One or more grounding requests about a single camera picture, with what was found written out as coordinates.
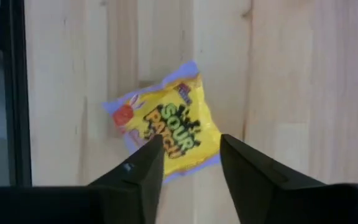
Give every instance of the sour patch logo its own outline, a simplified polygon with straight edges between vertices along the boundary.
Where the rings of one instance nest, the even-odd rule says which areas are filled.
[[[169,158],[184,156],[187,150],[201,144],[201,141],[195,139],[195,135],[201,131],[200,121],[190,121],[188,113],[185,105],[180,105],[179,108],[173,103],[158,105],[144,116],[144,121],[149,123],[145,138],[150,139],[154,134],[161,134]]]

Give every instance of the wooden surface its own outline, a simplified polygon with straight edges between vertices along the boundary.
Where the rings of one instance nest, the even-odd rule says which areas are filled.
[[[358,182],[358,1],[26,0],[34,185],[129,154],[101,103],[194,59],[224,133],[325,182]],[[163,187],[158,223],[238,223],[220,166]]]

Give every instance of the candy bag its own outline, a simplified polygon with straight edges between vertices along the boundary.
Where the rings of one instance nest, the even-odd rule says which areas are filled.
[[[219,162],[221,133],[204,100],[201,75],[188,62],[162,83],[128,93],[104,108],[131,153],[163,137],[165,182]]]

